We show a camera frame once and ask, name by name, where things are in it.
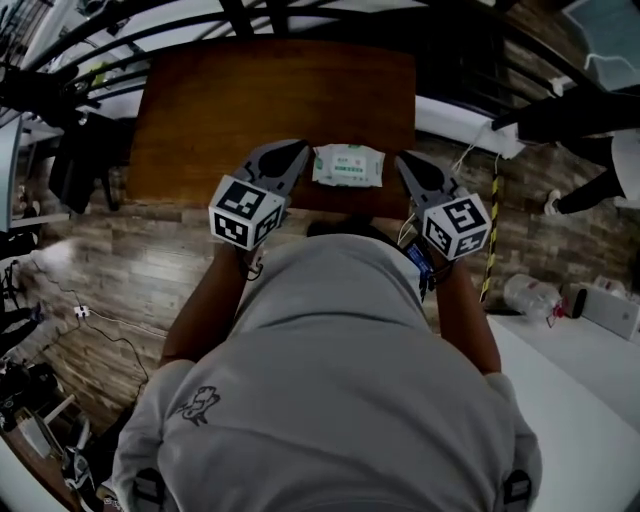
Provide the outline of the person's right forearm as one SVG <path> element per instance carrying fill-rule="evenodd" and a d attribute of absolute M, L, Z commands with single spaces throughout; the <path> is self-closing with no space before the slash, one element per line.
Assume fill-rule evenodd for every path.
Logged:
<path fill-rule="evenodd" d="M 480 294 L 466 263 L 457 260 L 436 283 L 441 337 L 459 350 L 482 374 L 502 371 L 501 357 Z"/>

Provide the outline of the white desk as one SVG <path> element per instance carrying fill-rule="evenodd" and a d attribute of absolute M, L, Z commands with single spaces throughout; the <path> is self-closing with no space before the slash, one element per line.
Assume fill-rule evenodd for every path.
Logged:
<path fill-rule="evenodd" d="M 67 212 L 26 219 L 13 217 L 14 178 L 21 136 L 25 129 L 50 135 L 63 134 L 62 129 L 50 127 L 46 123 L 24 121 L 21 114 L 17 114 L 0 128 L 0 232 L 8 232 L 13 228 L 68 221 L 70 219 L 70 214 Z"/>

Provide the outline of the white lidded wet wipe pack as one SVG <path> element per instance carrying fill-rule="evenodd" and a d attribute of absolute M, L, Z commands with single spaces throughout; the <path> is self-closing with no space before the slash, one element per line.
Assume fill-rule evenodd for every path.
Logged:
<path fill-rule="evenodd" d="M 312 180 L 334 187 L 381 188 L 385 154 L 354 144 L 314 148 Z"/>

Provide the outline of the person's left forearm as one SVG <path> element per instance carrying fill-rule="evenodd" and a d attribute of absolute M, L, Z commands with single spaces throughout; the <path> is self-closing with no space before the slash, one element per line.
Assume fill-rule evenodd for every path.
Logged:
<path fill-rule="evenodd" d="M 198 362 L 231 331 L 253 254 L 224 243 L 169 329 L 158 365 Z"/>

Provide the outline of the large white table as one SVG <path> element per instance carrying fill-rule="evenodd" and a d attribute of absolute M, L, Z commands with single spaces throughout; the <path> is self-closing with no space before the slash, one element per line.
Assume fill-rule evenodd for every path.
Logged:
<path fill-rule="evenodd" d="M 531 512 L 630 512 L 640 493 L 640 434 L 522 338 L 489 320 L 543 476 Z"/>

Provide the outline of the black office chair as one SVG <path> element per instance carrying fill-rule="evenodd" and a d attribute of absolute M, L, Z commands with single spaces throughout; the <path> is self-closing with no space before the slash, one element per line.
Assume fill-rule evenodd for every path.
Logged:
<path fill-rule="evenodd" d="M 88 113 L 83 124 L 65 131 L 49 176 L 49 190 L 64 206 L 83 214 L 99 180 L 109 209 L 119 209 L 111 194 L 109 172 L 128 163 L 134 125 L 133 118 Z"/>

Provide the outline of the brown wooden table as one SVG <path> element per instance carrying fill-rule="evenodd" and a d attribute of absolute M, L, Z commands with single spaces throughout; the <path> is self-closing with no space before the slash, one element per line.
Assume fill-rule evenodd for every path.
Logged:
<path fill-rule="evenodd" d="M 301 39 L 171 48 L 152 61 L 126 194 L 205 206 L 263 144 L 361 144 L 385 155 L 381 187 L 322 186 L 305 172 L 293 206 L 401 219 L 409 200 L 393 161 L 415 143 L 415 92 L 413 57 L 380 48 Z"/>

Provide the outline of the clear plastic water jug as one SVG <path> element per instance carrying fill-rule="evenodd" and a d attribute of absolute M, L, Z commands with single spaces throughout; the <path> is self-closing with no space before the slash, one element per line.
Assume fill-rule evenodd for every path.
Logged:
<path fill-rule="evenodd" d="M 531 276 L 515 274 L 504 285 L 506 305 L 528 320 L 552 327 L 565 316 L 563 297 L 550 283 Z"/>

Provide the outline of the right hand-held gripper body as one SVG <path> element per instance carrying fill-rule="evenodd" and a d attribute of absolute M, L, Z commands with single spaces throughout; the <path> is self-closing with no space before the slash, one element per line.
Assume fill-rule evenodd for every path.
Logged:
<path fill-rule="evenodd" d="M 417 232 L 447 261 L 484 247 L 491 221 L 477 193 L 470 193 L 457 181 L 445 181 L 438 190 L 414 183 L 409 186 L 409 194 Z"/>

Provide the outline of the person's light t-shirt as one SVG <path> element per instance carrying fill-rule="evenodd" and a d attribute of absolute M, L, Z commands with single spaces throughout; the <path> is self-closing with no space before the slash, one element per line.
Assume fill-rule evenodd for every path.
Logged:
<path fill-rule="evenodd" d="M 361 236 L 267 253 L 227 339 L 158 367 L 114 457 L 123 512 L 530 512 L 541 451 L 508 377 L 426 320 Z"/>

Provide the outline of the person's black trousers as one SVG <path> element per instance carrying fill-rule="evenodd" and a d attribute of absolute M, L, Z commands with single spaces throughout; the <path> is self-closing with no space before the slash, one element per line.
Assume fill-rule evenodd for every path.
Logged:
<path fill-rule="evenodd" d="M 372 226 L 370 223 L 360 222 L 357 219 L 346 219 L 340 222 L 314 221 L 309 225 L 306 231 L 307 237 L 334 234 L 371 238 L 386 243 L 392 247 L 398 247 L 398 244 L 388 235 Z"/>

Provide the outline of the yellow black hazard strip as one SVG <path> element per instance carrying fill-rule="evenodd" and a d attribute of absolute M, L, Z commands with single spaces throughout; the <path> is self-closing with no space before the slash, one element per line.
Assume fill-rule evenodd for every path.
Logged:
<path fill-rule="evenodd" d="M 492 178 L 492 197 L 491 197 L 491 229 L 488 241 L 488 255 L 485 265 L 484 278 L 481 286 L 479 302 L 483 304 L 489 294 L 492 271 L 495 263 L 496 245 L 497 245 L 497 224 L 499 211 L 499 171 L 493 172 Z"/>

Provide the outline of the white floor ledge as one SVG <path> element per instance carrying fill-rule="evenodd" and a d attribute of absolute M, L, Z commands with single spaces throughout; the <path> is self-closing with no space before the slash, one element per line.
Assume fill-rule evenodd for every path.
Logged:
<path fill-rule="evenodd" d="M 474 146 L 505 159 L 516 157 L 525 145 L 514 125 L 494 130 L 492 120 L 471 110 L 426 97 L 415 98 L 415 129 L 465 146 Z"/>

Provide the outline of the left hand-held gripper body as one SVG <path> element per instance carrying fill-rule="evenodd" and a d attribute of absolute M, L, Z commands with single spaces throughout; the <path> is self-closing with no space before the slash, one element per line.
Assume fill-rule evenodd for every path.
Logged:
<path fill-rule="evenodd" d="M 282 223 L 292 178 L 262 176 L 238 168 L 224 175 L 208 207 L 211 234 L 243 250 L 253 250 Z"/>

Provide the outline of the white box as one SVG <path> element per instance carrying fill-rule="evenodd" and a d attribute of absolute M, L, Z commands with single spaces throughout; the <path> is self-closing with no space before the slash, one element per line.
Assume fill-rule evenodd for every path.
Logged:
<path fill-rule="evenodd" d="M 635 302 L 589 287 L 582 316 L 623 339 L 640 343 L 640 305 Z"/>

